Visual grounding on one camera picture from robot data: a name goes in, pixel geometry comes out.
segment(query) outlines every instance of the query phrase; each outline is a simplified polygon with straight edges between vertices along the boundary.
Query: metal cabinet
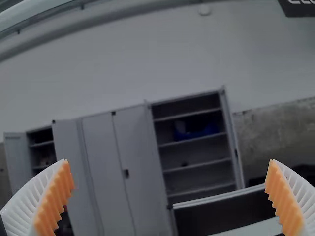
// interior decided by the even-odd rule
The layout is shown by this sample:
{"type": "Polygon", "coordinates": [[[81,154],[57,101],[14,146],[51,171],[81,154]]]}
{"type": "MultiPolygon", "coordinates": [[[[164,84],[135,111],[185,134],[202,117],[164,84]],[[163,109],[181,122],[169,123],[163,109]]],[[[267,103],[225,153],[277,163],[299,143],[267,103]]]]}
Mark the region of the metal cabinet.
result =
{"type": "Polygon", "coordinates": [[[68,204],[76,236],[172,235],[147,110],[142,104],[53,124],[57,159],[70,161],[77,185],[68,204]]]}
{"type": "Polygon", "coordinates": [[[13,193],[56,158],[69,160],[75,236],[172,236],[173,203],[244,188],[224,88],[57,120],[6,133],[4,143],[13,193]],[[186,121],[215,130],[176,139],[186,121]]]}
{"type": "Polygon", "coordinates": [[[32,178],[26,133],[5,133],[4,146],[12,194],[32,178]]]}

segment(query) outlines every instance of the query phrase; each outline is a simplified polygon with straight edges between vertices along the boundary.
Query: cabinet door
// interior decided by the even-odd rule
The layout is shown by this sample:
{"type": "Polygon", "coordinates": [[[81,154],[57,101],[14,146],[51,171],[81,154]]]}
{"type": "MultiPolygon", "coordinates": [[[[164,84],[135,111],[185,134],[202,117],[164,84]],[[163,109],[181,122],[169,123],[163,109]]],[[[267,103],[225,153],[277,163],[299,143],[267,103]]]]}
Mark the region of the cabinet door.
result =
{"type": "Polygon", "coordinates": [[[232,156],[233,162],[233,171],[236,179],[236,185],[238,189],[245,188],[244,184],[244,177],[242,171],[242,163],[240,157],[238,156],[237,150],[237,142],[235,137],[235,132],[233,128],[233,121],[231,116],[231,111],[229,109],[229,103],[227,99],[227,94],[225,88],[220,89],[220,103],[222,105],[222,111],[224,116],[224,123],[227,131],[228,141],[229,141],[229,148],[232,156]]]}
{"type": "Polygon", "coordinates": [[[112,115],[83,118],[82,128],[104,235],[134,236],[112,115]]]}
{"type": "Polygon", "coordinates": [[[0,143],[0,189],[0,208],[2,208],[12,197],[4,143],[0,143]]]}
{"type": "Polygon", "coordinates": [[[116,111],[114,127],[137,236],[172,235],[159,159],[154,154],[147,107],[116,111]]]}
{"type": "Polygon", "coordinates": [[[12,194],[32,178],[26,133],[5,133],[4,147],[12,194]]]}
{"type": "Polygon", "coordinates": [[[75,189],[67,204],[74,235],[103,236],[77,122],[56,121],[53,134],[57,160],[64,158],[69,161],[74,179],[75,189]]]}

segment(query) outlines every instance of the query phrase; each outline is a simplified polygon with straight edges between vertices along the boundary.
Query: metal shelf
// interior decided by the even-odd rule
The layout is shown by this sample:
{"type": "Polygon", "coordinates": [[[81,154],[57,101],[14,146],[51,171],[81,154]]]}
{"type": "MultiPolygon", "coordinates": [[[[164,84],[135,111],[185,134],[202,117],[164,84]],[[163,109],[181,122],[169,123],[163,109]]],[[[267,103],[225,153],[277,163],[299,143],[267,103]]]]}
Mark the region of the metal shelf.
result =
{"type": "Polygon", "coordinates": [[[33,166],[33,170],[44,170],[46,169],[47,167],[49,167],[51,165],[40,165],[40,166],[33,166]]]}
{"type": "Polygon", "coordinates": [[[50,129],[52,129],[52,126],[47,125],[47,126],[43,126],[43,127],[37,128],[37,129],[28,130],[28,131],[26,131],[26,133],[27,134],[33,134],[33,133],[37,133],[40,131],[46,131],[46,130],[50,130],[50,129]]]}
{"type": "Polygon", "coordinates": [[[218,107],[218,108],[206,109],[206,110],[197,111],[197,112],[188,112],[188,113],[183,113],[183,114],[169,116],[169,117],[157,118],[157,119],[154,119],[154,122],[163,122],[163,121],[179,119],[179,118],[184,118],[184,117],[191,117],[191,116],[196,116],[196,115],[201,115],[201,114],[218,112],[221,110],[222,110],[221,107],[218,107]]]}
{"type": "Polygon", "coordinates": [[[165,147],[169,147],[169,146],[173,146],[173,145],[179,145],[179,144],[184,144],[184,143],[195,142],[195,141],[198,141],[198,140],[211,139],[211,138],[215,138],[215,137],[219,137],[219,136],[223,136],[223,135],[226,135],[226,132],[211,134],[211,135],[202,136],[202,137],[194,138],[194,139],[187,139],[187,140],[182,140],[182,141],[169,142],[169,143],[166,143],[166,144],[160,144],[158,147],[159,148],[165,148],[165,147]]]}
{"type": "Polygon", "coordinates": [[[196,194],[196,193],[202,193],[202,192],[217,190],[217,189],[221,189],[221,188],[227,188],[227,187],[231,187],[234,185],[235,185],[235,181],[231,181],[228,183],[217,184],[217,185],[213,185],[210,187],[201,187],[201,188],[196,188],[196,189],[187,190],[187,191],[175,192],[175,193],[167,194],[167,197],[169,197],[169,198],[180,197],[180,196],[184,196],[184,195],[190,195],[190,194],[196,194]]]}
{"type": "Polygon", "coordinates": [[[47,146],[47,145],[52,145],[54,144],[54,140],[38,143],[38,144],[31,144],[30,148],[37,148],[37,147],[42,147],[42,146],[47,146]]]}
{"type": "Polygon", "coordinates": [[[254,193],[254,192],[264,191],[264,189],[265,189],[265,185],[262,183],[253,187],[238,189],[232,192],[222,193],[222,194],[210,196],[207,198],[201,198],[201,199],[195,199],[195,200],[185,201],[181,203],[175,203],[173,204],[173,208],[174,210],[178,210],[178,209],[183,209],[187,207],[201,206],[203,204],[223,201],[226,199],[232,199],[239,196],[245,196],[247,194],[254,193]]]}
{"type": "Polygon", "coordinates": [[[224,159],[208,161],[208,162],[193,164],[193,165],[189,165],[189,166],[183,166],[183,167],[176,167],[176,168],[166,169],[166,170],[163,171],[163,173],[164,174],[169,174],[169,173],[178,172],[178,171],[184,171],[184,170],[190,170],[190,169],[195,169],[195,168],[200,168],[200,167],[205,167],[205,166],[216,165],[216,164],[227,162],[227,161],[231,161],[231,158],[228,157],[228,158],[224,158],[224,159]]]}

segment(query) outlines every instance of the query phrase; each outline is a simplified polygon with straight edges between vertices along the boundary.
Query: concrete wall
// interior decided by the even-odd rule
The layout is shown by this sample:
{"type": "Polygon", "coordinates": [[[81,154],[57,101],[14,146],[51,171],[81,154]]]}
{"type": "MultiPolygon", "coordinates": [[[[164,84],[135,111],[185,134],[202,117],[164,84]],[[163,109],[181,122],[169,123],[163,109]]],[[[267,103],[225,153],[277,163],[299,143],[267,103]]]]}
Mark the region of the concrete wall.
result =
{"type": "Polygon", "coordinates": [[[233,114],[245,179],[263,177],[269,159],[315,165],[315,97],[233,114]]]}
{"type": "Polygon", "coordinates": [[[3,61],[0,133],[222,84],[234,112],[313,95],[314,18],[288,19],[276,0],[210,6],[208,17],[195,5],[155,12],[3,61]]]}

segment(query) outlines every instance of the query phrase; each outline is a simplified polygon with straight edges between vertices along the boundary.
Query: door handle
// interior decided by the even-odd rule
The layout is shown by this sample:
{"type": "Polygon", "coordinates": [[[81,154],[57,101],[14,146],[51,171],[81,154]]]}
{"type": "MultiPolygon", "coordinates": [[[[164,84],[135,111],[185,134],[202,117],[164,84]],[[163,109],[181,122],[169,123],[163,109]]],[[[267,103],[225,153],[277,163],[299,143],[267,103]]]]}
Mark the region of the door handle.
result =
{"type": "Polygon", "coordinates": [[[124,176],[125,176],[125,179],[130,178],[130,173],[128,169],[124,169],[124,176]]]}

